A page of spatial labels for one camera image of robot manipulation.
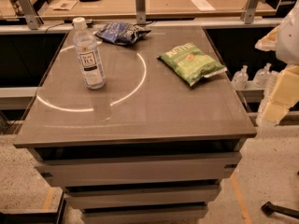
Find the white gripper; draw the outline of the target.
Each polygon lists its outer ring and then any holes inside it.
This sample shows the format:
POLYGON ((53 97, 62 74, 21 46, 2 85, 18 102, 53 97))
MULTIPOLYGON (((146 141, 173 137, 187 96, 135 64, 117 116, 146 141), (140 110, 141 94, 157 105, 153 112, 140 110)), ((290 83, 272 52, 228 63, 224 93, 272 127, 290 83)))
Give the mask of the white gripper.
POLYGON ((258 109, 258 126, 276 126, 299 102, 299 7, 294 7, 278 26, 259 39, 255 48, 276 51, 287 63, 280 73, 273 71, 258 109))

